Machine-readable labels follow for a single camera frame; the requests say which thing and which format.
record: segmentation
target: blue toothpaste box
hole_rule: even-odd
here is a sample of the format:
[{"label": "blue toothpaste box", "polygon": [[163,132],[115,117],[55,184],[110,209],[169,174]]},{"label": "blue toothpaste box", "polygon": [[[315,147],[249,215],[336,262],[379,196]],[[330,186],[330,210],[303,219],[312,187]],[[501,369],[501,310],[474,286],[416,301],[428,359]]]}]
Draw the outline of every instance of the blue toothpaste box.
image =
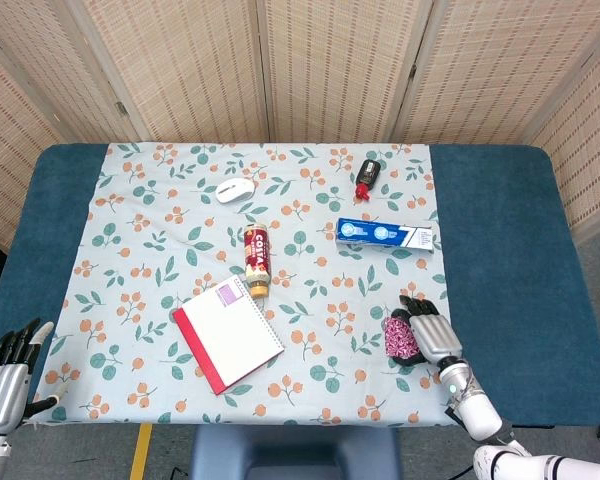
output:
[{"label": "blue toothpaste box", "polygon": [[336,242],[368,243],[433,251],[433,234],[429,227],[365,222],[352,218],[338,219]]}]

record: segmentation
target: yellow floor line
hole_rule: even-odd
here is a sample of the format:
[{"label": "yellow floor line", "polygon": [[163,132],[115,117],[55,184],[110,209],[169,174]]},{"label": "yellow floor line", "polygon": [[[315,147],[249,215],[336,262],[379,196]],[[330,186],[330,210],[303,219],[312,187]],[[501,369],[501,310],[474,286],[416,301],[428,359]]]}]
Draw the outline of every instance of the yellow floor line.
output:
[{"label": "yellow floor line", "polygon": [[133,465],[131,465],[129,480],[142,480],[142,477],[144,477],[144,466],[147,463],[152,427],[153,425],[150,423],[140,425],[138,441],[136,442],[136,453],[133,455]]}]

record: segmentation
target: white computer mouse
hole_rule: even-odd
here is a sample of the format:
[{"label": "white computer mouse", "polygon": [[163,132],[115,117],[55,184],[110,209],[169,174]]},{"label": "white computer mouse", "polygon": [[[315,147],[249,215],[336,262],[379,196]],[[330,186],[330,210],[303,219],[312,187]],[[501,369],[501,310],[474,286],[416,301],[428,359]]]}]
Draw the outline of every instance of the white computer mouse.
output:
[{"label": "white computer mouse", "polygon": [[216,198],[220,203],[247,200],[255,190],[255,184],[248,178],[231,178],[218,185]]}]

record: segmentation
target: white notebook page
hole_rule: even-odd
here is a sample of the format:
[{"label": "white notebook page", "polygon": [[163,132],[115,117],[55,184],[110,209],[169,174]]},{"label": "white notebook page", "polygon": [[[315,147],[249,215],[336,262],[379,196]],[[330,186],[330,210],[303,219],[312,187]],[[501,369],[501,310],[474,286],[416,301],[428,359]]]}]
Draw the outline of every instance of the white notebook page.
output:
[{"label": "white notebook page", "polygon": [[227,387],[284,350],[236,275],[182,308]]}]

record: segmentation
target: bottle label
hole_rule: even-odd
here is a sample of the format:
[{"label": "bottle label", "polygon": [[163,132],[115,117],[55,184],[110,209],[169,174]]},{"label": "bottle label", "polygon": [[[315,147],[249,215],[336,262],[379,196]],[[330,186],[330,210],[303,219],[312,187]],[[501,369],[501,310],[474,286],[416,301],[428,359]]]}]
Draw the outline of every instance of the bottle label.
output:
[{"label": "bottle label", "polygon": [[244,253],[247,283],[270,279],[269,236],[261,226],[247,227],[244,232]]}]

